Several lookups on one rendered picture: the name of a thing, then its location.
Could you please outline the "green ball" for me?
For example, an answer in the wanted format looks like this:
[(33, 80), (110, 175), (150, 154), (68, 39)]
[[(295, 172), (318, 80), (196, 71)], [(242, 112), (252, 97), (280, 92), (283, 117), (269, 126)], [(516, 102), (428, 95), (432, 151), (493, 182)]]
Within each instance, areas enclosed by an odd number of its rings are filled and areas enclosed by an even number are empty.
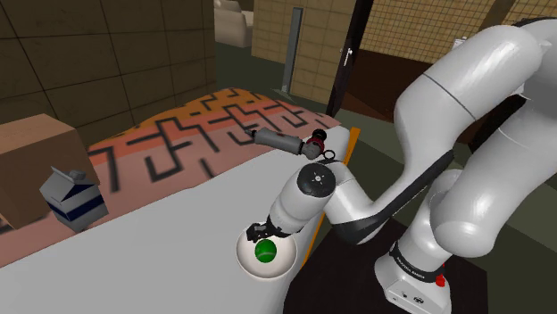
[(254, 255), (261, 263), (272, 262), (277, 255), (277, 246), (270, 239), (262, 239), (256, 243)]

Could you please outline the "white bowl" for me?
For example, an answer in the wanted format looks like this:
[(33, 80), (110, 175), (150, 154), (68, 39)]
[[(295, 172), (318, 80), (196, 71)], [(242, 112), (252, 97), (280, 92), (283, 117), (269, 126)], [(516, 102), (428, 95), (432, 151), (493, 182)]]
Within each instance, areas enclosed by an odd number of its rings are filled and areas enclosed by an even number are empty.
[(246, 239), (243, 230), (236, 246), (236, 256), (239, 266), (250, 276), (261, 280), (274, 280), (283, 277), (292, 269), (297, 260), (297, 244), (292, 236), (279, 238), (271, 236), (269, 238), (277, 246), (276, 258), (269, 263), (259, 262), (254, 255), (256, 243)]

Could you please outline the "bed with patterned orange blanket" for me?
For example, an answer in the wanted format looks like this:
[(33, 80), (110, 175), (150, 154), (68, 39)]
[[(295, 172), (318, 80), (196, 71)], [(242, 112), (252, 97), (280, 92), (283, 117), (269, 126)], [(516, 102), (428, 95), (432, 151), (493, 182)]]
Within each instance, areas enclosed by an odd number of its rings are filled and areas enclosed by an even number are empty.
[(283, 277), (239, 266), (240, 233), (306, 163), (254, 144), (258, 128), (322, 128), (338, 159), (350, 138), (325, 114), (225, 88), (93, 145), (109, 215), (76, 235), (51, 217), (0, 237), (0, 314), (281, 314), (321, 216), (291, 235)]

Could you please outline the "dark robot stand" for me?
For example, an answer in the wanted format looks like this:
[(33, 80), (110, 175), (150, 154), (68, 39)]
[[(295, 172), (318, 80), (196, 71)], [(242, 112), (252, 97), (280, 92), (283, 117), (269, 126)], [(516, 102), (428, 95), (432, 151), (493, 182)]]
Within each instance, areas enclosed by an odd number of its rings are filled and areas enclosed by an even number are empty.
[[(370, 241), (350, 245), (329, 231), (291, 282), (283, 314), (409, 314), (387, 301), (374, 263), (406, 227), (391, 219)], [(489, 314), (486, 272), (458, 257), (445, 264), (452, 314)]]

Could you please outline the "grey flashlight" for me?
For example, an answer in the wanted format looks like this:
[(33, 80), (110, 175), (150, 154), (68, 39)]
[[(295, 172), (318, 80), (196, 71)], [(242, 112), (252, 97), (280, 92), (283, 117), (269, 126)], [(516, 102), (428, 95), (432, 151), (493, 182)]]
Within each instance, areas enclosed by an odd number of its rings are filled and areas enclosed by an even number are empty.
[(267, 128), (246, 130), (245, 133), (258, 145), (267, 145), (284, 152), (303, 155), (308, 160), (315, 160), (320, 156), (323, 156), (326, 160), (336, 158), (334, 151), (325, 149), (324, 142), (327, 139), (327, 133), (320, 128), (315, 129), (306, 141), (298, 136), (290, 136)]

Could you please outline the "grey and blue milk carton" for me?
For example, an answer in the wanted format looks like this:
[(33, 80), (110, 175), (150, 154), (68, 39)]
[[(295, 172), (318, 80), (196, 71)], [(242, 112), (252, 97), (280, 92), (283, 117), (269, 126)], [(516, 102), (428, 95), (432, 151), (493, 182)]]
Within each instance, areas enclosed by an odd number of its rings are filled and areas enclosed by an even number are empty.
[(79, 233), (109, 214), (98, 185), (84, 171), (51, 169), (39, 191), (61, 223)]

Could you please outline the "black open door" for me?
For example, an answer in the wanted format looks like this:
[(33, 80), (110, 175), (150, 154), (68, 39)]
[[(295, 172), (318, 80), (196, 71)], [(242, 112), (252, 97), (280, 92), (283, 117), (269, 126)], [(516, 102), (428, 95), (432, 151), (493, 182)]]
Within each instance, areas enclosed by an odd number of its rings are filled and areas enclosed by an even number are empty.
[(337, 67), (337, 74), (331, 89), (326, 114), (335, 117), (341, 109), (350, 75), (353, 71), (362, 37), (370, 16), (374, 0), (356, 0), (352, 18), (341, 49), (341, 58)]

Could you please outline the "brown cardboard box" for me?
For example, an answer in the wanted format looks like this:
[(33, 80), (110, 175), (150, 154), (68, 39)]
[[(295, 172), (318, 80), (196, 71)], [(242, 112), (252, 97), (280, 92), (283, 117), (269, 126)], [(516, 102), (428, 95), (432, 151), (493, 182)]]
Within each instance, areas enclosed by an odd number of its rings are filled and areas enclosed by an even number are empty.
[(0, 125), (0, 219), (17, 229), (50, 208), (39, 188), (53, 174), (82, 170), (98, 183), (78, 131), (46, 114)]

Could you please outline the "grey door frame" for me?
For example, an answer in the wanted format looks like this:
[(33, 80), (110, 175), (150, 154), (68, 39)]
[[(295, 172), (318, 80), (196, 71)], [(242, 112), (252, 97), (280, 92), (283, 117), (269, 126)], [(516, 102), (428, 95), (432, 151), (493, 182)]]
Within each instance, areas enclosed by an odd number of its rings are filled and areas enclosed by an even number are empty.
[(303, 7), (294, 7), (291, 14), (290, 29), (287, 41), (287, 53), (284, 65), (284, 73), (280, 89), (275, 89), (275, 92), (287, 99), (291, 99), (290, 87), (295, 68), (295, 56), (297, 43), (300, 35), (300, 28), (302, 24)]

